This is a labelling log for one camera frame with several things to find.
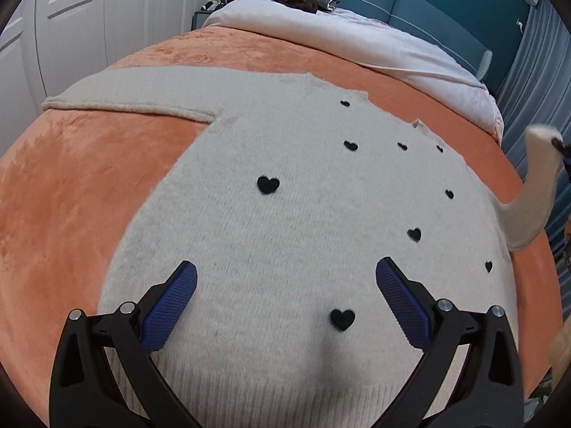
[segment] bed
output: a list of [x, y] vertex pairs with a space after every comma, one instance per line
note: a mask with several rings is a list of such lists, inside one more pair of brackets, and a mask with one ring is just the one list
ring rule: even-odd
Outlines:
[[[335, 87], [366, 92], [370, 103], [401, 121], [420, 119], [503, 203], [521, 190], [521, 180], [490, 131], [401, 80], [332, 54], [213, 25], [148, 47], [110, 69], [166, 66], [310, 73]], [[106, 287], [109, 298], [107, 272], [133, 218], [209, 127], [156, 113], [48, 109], [1, 158], [0, 361], [44, 421], [65, 317], [77, 307], [87, 314], [101, 312]], [[562, 327], [546, 235], [513, 252], [511, 263], [529, 395], [549, 367], [547, 349]], [[172, 369], [165, 378], [175, 378]], [[193, 407], [193, 414], [198, 410], [206, 426], [227, 423], [219, 425], [211, 407], [201, 407]]]
[[486, 77], [493, 53], [455, 20], [425, 0], [340, 0], [339, 7], [386, 22], [436, 44], [478, 80]]

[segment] upholstered headboard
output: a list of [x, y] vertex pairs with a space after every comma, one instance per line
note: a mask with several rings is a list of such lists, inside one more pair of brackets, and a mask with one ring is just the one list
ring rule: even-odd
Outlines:
[[425, 0], [341, 0], [339, 6], [439, 46], [478, 80], [485, 77], [492, 62], [490, 50]]

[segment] white wardrobe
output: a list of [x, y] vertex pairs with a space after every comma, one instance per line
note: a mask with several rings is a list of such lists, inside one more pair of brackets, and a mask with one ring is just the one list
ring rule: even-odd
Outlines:
[[0, 35], [0, 156], [46, 96], [191, 28], [209, 0], [23, 0]]

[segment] white sheet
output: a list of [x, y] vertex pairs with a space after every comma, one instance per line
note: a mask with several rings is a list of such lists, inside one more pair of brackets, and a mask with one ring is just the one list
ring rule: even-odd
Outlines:
[[311, 14], [270, 0], [236, 0], [208, 17], [220, 25], [316, 48], [397, 78], [483, 130], [504, 121], [486, 86], [439, 47], [351, 11]]

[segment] blue curtain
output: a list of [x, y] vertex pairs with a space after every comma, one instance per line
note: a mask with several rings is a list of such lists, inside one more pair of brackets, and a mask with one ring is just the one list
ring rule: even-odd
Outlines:
[[[497, 96], [505, 122], [502, 149], [525, 178], [524, 129], [528, 124], [557, 128], [571, 142], [571, 35], [549, 0], [529, 11], [519, 50]], [[571, 312], [571, 274], [561, 260], [563, 229], [571, 212], [571, 184], [559, 175], [555, 205], [546, 231], [557, 262], [565, 317]]]

